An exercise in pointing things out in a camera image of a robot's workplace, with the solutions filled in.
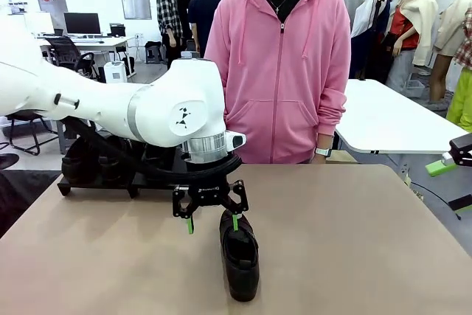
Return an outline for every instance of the black cable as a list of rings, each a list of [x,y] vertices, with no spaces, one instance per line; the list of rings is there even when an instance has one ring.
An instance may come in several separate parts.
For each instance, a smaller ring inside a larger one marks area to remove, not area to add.
[[[430,192],[432,195],[435,195],[436,197],[438,197],[446,206],[449,207],[450,210],[452,210],[452,212],[456,215],[457,219],[459,219],[460,221],[462,220],[461,216],[458,215],[456,212],[454,212],[454,210],[451,208],[451,206],[449,205],[448,202],[446,202],[444,199],[442,199],[441,197],[439,197],[436,193],[434,193],[433,191],[431,191],[430,189],[424,187],[424,186],[421,186],[420,184],[417,184],[416,182],[412,182],[411,184],[414,184],[415,186],[418,186],[418,187],[421,187],[423,188],[424,190]]]

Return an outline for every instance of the computer monitor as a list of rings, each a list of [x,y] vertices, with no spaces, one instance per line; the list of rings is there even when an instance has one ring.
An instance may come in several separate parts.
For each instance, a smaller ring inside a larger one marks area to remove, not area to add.
[[[101,35],[98,14],[95,13],[64,13],[67,33],[80,35]]]

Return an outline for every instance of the green pants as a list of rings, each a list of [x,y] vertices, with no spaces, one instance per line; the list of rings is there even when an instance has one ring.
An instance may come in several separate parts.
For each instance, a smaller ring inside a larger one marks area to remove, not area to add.
[[[446,118],[472,133],[472,70],[467,68],[462,70]]]

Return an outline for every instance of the necklace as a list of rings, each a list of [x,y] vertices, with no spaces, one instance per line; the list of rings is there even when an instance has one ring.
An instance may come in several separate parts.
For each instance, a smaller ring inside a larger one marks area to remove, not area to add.
[[[276,15],[279,15],[279,9],[280,9],[280,7],[285,3],[285,1],[286,1],[286,0],[283,0],[283,1],[279,4],[279,6],[277,7],[277,6],[272,2],[272,0],[268,0],[268,2],[271,3],[273,7],[275,7],[275,14],[276,14]]]

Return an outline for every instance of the plaid shirt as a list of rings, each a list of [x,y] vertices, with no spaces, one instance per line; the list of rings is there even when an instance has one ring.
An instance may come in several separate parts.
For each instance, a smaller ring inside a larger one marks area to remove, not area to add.
[[[456,52],[454,60],[461,66],[472,70],[472,7],[465,13],[465,40]]]
[[[171,29],[174,36],[184,37],[184,29],[178,16],[176,0],[157,0],[157,21],[162,35],[167,33],[167,29]]]

